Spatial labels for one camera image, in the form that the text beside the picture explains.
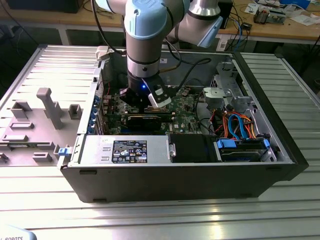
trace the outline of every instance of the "black cord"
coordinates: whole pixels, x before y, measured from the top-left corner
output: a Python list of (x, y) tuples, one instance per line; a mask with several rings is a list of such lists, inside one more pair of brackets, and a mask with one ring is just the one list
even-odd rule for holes
[(303, 62), (302, 66), (300, 68), (300, 72), (299, 72), (300, 76), (302, 76), (305, 73), (305, 71), (308, 69), (308, 67), (309, 67), (310, 63), (312, 62), (312, 60), (314, 59), (314, 57), (318, 55), (320, 47), (317, 50), (315, 50), (314, 53), (313, 53), (313, 50), (317, 46), (317, 43), (319, 42), (319, 40), (320, 40), (320, 35), (318, 36), (317, 40), (315, 41), (314, 45), (312, 46), (307, 59)]
[[(2, 33), (3, 33), (4, 35), (6, 35), (5, 31), (4, 31), (1, 27), (0, 27), (0, 30), (2, 31)], [(19, 57), (22, 58), (22, 59), (24, 59), (24, 60), (29, 60), (29, 58), (25, 58), (24, 56), (22, 56), (19, 51), (25, 52), (26, 54), (28, 54), (29, 57), (31, 57), (32, 54), (31, 54), (30, 52), (28, 52), (27, 50), (21, 48), (21, 47), (14, 46), (14, 44), (13, 44), (12, 41), (11, 41), (11, 40), (14, 39), (14, 38), (15, 38), (15, 37), (8, 37), (8, 38), (4, 39), (4, 42), (3, 42), (3, 43), (5, 43), (7, 40), (9, 40), (10, 45), (12, 46), (13, 49), (16, 50), (16, 53), (19, 55)]]
[(310, 52), (312, 53), (312, 51), (314, 50), (314, 48), (316, 47), (317, 43), (319, 42), (320, 40), (320, 35), (318, 36), (318, 39), (315, 41), (314, 45), (312, 46)]
[[(232, 5), (232, 7), (234, 8), (235, 13), (230, 12), (230, 14), (235, 15), (235, 16), (237, 17), (237, 19), (235, 19), (235, 18), (232, 17), (232, 16), (229, 16), (229, 19), (237, 21), (237, 22), (239, 23), (240, 27), (241, 27), (244, 22), (243, 22), (242, 18), (239, 16), (238, 11), (237, 11), (237, 9), (235, 8), (235, 6)], [(228, 47), (225, 49), (226, 51), (228, 51), (230, 47), (231, 47), (231, 51), (232, 51), (232, 48), (234, 47), (234, 41), (236, 40), (236, 37), (238, 36), (239, 31), (240, 31), (240, 29), (239, 29), (238, 26), (235, 26), (235, 28), (237, 29), (236, 35), (234, 36), (232, 42), (231, 42), (231, 43), (228, 43)]]
[(196, 122), (199, 123), (202, 127), (204, 127), (205, 129), (207, 129), (209, 131), (209, 133), (213, 133), (214, 132), (209, 128), (207, 127), (206, 125), (204, 125), (201, 121), (204, 120), (205, 118), (202, 118), (201, 120), (199, 120), (199, 117), (198, 117), (198, 113), (197, 113), (197, 107), (198, 107), (198, 103), (199, 103), (199, 99), (201, 97), (201, 95), (203, 94), (203, 92), (201, 92), (196, 100), (196, 104), (194, 106), (194, 113), (195, 113), (195, 119), (196, 119)]
[(3, 10), (6, 12), (6, 14), (8, 14), (8, 16), (9, 16), (13, 21), (15, 21), (15, 23), (18, 24), (20, 28), (23, 29), (23, 31), (29, 36), (29, 38), (32, 39), (32, 41), (34, 41), (34, 43), (35, 43), (36, 45), (39, 45), (39, 43), (24, 29), (24, 27), (21, 26), (21, 24), (8, 12), (8, 10), (5, 8), (4, 3), (3, 3), (1, 0), (0, 0), (0, 3), (1, 3), (1, 5), (2, 5), (2, 7), (3, 7)]
[(99, 32), (100, 32), (101, 37), (104, 40), (105, 44), (107, 44), (108, 47), (111, 48), (115, 53), (122, 55), (123, 53), (121, 51), (118, 51), (117, 49), (115, 49), (113, 46), (111, 46), (109, 44), (109, 42), (107, 41), (106, 37), (105, 37), (104, 31), (101, 28), (101, 25), (100, 25), (100, 22), (99, 22), (99, 19), (98, 19), (98, 16), (97, 16), (95, 0), (91, 0), (91, 7), (92, 7), (92, 12), (93, 12), (93, 15), (94, 15), (94, 19), (95, 19), (96, 25), (97, 25), (97, 27), (99, 29)]
[(192, 80), (196, 80), (198, 83), (200, 83), (203, 87), (206, 87), (201, 81), (200, 81), (200, 79), (198, 79), (198, 78), (189, 78), (186, 82), (185, 82), (185, 84), (187, 84), (189, 81), (192, 81)]
[[(184, 63), (184, 64), (190, 64), (190, 65), (195, 64), (194, 62), (189, 62), (189, 61), (183, 60), (180, 56), (177, 57), (177, 56), (172, 52), (172, 49), (171, 49), (170, 45), (168, 44), (168, 42), (166, 43), (166, 45), (168, 46), (169, 52), (171, 53), (171, 55), (172, 55), (175, 59), (181, 61), (181, 62)], [(211, 59), (210, 59), (210, 61), (202, 62), (202, 63), (199, 63), (198, 65), (208, 64), (208, 63), (210, 63), (210, 62), (211, 62)]]
[(179, 62), (178, 62), (177, 65), (175, 65), (175, 66), (168, 67), (168, 68), (165, 68), (165, 69), (161, 69), (161, 70), (160, 70), (160, 73), (166, 73), (166, 72), (175, 70), (175, 69), (177, 69), (178, 67), (180, 67), (180, 65), (181, 65), (181, 63), (182, 63), (182, 57), (181, 57), (181, 54), (180, 54), (180, 52), (178, 51), (178, 49), (177, 49), (171, 42), (169, 42), (167, 38), (165, 38), (164, 40), (165, 40), (166, 44), (168, 45), (168, 48), (169, 48), (169, 47), (172, 47), (172, 48), (176, 51), (176, 53), (177, 53), (178, 56), (179, 56)]
[(176, 90), (177, 92), (178, 92), (178, 91), (182, 88), (182, 86), (185, 84), (185, 82), (186, 82), (189, 74), (190, 74), (191, 71), (195, 68), (195, 66), (197, 66), (199, 63), (201, 63), (201, 62), (203, 62), (203, 61), (209, 61), (209, 62), (210, 62), (211, 59), (208, 58), (208, 57), (206, 57), (206, 58), (203, 58), (203, 59), (200, 59), (200, 60), (196, 61), (196, 62), (190, 67), (189, 71), (185, 74), (182, 82), (180, 83), (180, 85), (178, 86), (178, 88), (177, 88), (177, 90)]

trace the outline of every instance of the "white sticker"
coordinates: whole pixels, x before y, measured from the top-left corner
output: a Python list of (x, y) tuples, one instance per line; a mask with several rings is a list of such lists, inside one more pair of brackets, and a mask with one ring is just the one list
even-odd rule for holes
[(168, 63), (168, 59), (167, 58), (160, 58), (160, 63), (166, 64), (166, 63)]
[(114, 142), (114, 140), (115, 140), (114, 137), (102, 137), (101, 138), (101, 143), (102, 144), (111, 144), (111, 143)]

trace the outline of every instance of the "blue clip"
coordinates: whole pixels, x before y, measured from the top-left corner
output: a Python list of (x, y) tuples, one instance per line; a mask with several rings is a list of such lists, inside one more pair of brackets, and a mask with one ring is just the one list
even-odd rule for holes
[(218, 148), (229, 148), (229, 149), (235, 149), (237, 148), (235, 140), (232, 139), (219, 139), (217, 142)]
[(90, 118), (91, 118), (91, 119), (96, 119), (96, 117), (97, 117), (97, 116), (96, 116), (93, 112), (90, 113)]
[(87, 134), (93, 134), (94, 133), (94, 129), (91, 126), (88, 126), (86, 129), (86, 133)]
[(89, 125), (95, 125), (95, 122), (93, 120), (89, 120)]
[(264, 145), (265, 145), (265, 147), (266, 147), (267, 149), (270, 148), (270, 143), (269, 143), (268, 139), (263, 140), (263, 143), (264, 143)]
[(61, 147), (58, 151), (59, 156), (69, 156), (72, 153), (72, 147)]
[(95, 107), (93, 107), (93, 108), (91, 109), (91, 112), (97, 113), (97, 112), (98, 112), (98, 109), (96, 109)]
[(93, 99), (93, 103), (94, 103), (94, 104), (100, 103), (100, 97), (98, 97), (97, 95), (95, 95), (95, 96), (94, 96), (94, 99)]

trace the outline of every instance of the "wire bundle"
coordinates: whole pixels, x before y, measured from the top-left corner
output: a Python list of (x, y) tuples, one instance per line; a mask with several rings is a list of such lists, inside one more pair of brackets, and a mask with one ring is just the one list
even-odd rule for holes
[[(243, 24), (244, 22), (243, 22), (243, 19), (239, 16), (238, 11), (237, 11), (237, 9), (235, 8), (235, 6), (232, 5), (232, 7), (233, 7), (235, 13), (230, 12), (231, 15), (229, 16), (229, 19), (233, 21), (233, 24), (234, 24), (235, 28), (237, 29), (237, 34), (234, 36), (232, 42), (231, 42), (231, 43), (228, 43), (228, 47), (227, 47), (225, 50), (228, 51), (228, 50), (230, 49), (230, 50), (232, 51), (232, 49), (235, 48), (235, 49), (234, 49), (234, 52), (235, 52), (235, 51), (238, 50), (239, 47), (242, 47), (242, 46), (243, 46), (243, 44), (240, 45), (241, 43), (244, 43), (244, 47), (246, 47), (246, 45), (247, 45), (247, 43), (248, 43), (248, 36), (250, 35), (250, 30), (248, 31), (248, 30), (245, 29), (245, 31), (246, 31), (246, 36), (245, 36), (244, 39), (241, 40), (241, 37), (242, 37), (242, 35), (243, 35), (243, 29), (241, 28), (241, 26), (242, 26), (242, 24)], [(238, 41), (234, 44), (237, 36), (239, 36)]]
[[(215, 117), (213, 112), (210, 121), (213, 122)], [(232, 121), (238, 121), (237, 127), (232, 129)], [(243, 139), (256, 139), (254, 132), (254, 123), (246, 115), (240, 114), (235, 111), (226, 111), (222, 114), (222, 124), (214, 131), (220, 137), (240, 140), (237, 132), (240, 131)]]

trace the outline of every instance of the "warning sticker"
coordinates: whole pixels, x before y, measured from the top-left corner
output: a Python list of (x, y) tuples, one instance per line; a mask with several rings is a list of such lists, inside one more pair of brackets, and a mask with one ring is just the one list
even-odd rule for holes
[(113, 141), (112, 162), (117, 164), (147, 163), (147, 141)]

